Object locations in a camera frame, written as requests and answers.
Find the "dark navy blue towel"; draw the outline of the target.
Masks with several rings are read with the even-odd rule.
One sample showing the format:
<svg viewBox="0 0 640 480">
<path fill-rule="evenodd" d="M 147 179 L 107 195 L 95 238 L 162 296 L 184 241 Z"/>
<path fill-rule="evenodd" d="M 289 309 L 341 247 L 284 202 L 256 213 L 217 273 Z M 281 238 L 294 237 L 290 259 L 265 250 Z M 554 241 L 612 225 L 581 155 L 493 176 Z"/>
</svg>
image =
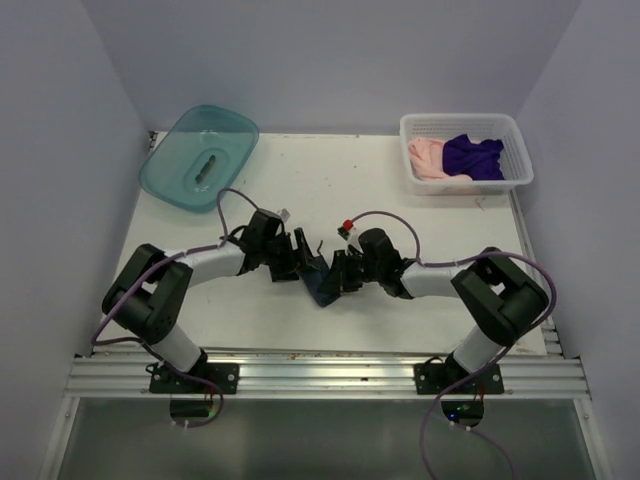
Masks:
<svg viewBox="0 0 640 480">
<path fill-rule="evenodd" d="M 336 294 L 322 293 L 319 290 L 320 284 L 323 282 L 330 270 L 328 263 L 321 253 L 322 245 L 323 242 L 320 242 L 314 255 L 316 268 L 304 267 L 300 271 L 300 278 L 304 282 L 307 291 L 309 292 L 315 303 L 319 307 L 325 308 L 334 303 L 339 298 L 339 296 Z"/>
</svg>

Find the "purple towel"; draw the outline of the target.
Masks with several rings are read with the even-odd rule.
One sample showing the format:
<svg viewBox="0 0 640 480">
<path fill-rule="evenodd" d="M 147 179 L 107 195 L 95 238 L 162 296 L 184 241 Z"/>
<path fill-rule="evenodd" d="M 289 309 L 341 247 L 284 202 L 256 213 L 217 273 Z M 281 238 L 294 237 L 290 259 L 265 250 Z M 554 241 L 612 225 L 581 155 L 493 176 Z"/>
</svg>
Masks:
<svg viewBox="0 0 640 480">
<path fill-rule="evenodd" d="M 443 170 L 450 176 L 466 175 L 474 181 L 503 181 L 500 157 L 504 149 L 501 140 L 472 142 L 466 134 L 444 144 Z"/>
</svg>

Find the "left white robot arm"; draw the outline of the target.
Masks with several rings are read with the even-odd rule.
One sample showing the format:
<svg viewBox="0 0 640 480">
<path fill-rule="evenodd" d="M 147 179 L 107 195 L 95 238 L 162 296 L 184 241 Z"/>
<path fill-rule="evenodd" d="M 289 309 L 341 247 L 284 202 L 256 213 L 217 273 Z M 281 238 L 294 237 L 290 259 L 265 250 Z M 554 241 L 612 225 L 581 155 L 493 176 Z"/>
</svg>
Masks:
<svg viewBox="0 0 640 480">
<path fill-rule="evenodd" d="M 273 282 L 301 280 L 314 299 L 328 266 L 314 254 L 301 228 L 292 233 L 276 213 L 256 210 L 248 224 L 229 231 L 215 245 L 170 252 L 151 244 L 134 251 L 102 301 L 105 321 L 116 322 L 161 361 L 185 392 L 208 379 L 206 354 L 178 325 L 187 291 L 219 278 L 265 266 Z"/>
</svg>

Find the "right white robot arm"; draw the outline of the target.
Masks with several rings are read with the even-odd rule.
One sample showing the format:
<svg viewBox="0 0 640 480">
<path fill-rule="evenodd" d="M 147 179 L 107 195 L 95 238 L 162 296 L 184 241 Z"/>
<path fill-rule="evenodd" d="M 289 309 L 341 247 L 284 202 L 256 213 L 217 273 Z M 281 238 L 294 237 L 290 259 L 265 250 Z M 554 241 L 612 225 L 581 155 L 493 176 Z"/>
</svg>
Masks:
<svg viewBox="0 0 640 480">
<path fill-rule="evenodd" d="M 461 300 L 475 327 L 430 375 L 457 392 L 468 392 L 481 370 L 519 340 L 551 306 L 543 288 L 507 253 L 488 247 L 461 265 L 423 266 L 403 257 L 386 232 L 360 234 L 356 246 L 334 252 L 332 263 L 310 291 L 333 300 L 378 284 L 394 298 L 451 297 Z"/>
</svg>

